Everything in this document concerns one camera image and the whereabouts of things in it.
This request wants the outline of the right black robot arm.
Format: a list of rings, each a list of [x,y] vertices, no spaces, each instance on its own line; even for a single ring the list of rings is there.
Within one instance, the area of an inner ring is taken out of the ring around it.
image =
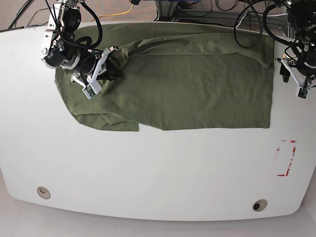
[[[90,36],[75,38],[81,23],[81,4],[97,25],[96,42]],[[113,52],[118,47],[98,49],[103,37],[101,23],[94,11],[83,0],[59,0],[49,7],[50,17],[44,32],[40,59],[49,68],[71,70],[71,82],[82,87],[88,99],[102,90],[102,80],[116,80],[119,70],[113,64]]]

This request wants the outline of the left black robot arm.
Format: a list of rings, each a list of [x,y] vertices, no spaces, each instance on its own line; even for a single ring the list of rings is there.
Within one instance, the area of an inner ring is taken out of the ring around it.
[[[269,35],[276,41],[287,46],[285,57],[281,59],[283,81],[288,82],[292,68],[305,76],[298,84],[297,96],[306,98],[310,89],[316,86],[316,2],[314,0],[275,0],[266,8],[263,14],[265,23],[268,13],[276,7],[284,6],[287,12],[288,24],[293,28],[294,41],[286,41]]]

